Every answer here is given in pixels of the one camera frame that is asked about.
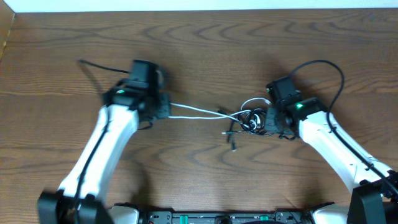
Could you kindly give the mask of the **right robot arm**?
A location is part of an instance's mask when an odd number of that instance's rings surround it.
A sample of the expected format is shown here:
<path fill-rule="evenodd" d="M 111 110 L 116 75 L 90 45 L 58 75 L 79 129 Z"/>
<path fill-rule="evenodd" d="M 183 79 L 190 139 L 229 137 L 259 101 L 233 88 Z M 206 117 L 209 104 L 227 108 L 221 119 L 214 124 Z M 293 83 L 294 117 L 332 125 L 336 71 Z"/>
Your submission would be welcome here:
<path fill-rule="evenodd" d="M 397 172 L 361 147 L 318 98 L 304 100 L 290 77 L 266 88 L 272 102 L 266 129 L 312 146 L 351 194 L 349 206 L 319 205 L 302 223 L 397 223 Z"/>

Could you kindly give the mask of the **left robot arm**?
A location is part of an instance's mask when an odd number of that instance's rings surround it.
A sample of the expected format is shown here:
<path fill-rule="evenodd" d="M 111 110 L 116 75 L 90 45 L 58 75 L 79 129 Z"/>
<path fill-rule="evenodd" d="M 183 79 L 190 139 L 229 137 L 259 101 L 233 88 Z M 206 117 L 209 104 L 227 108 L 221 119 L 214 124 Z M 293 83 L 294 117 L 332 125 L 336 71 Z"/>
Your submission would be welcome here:
<path fill-rule="evenodd" d="M 141 129 L 171 115 L 165 70 L 134 60 L 128 77 L 102 94 L 97 124 L 79 160 L 56 192 L 37 201 L 40 223 L 140 223 L 139 210 L 127 203 L 105 208 L 109 182 L 126 144 Z"/>

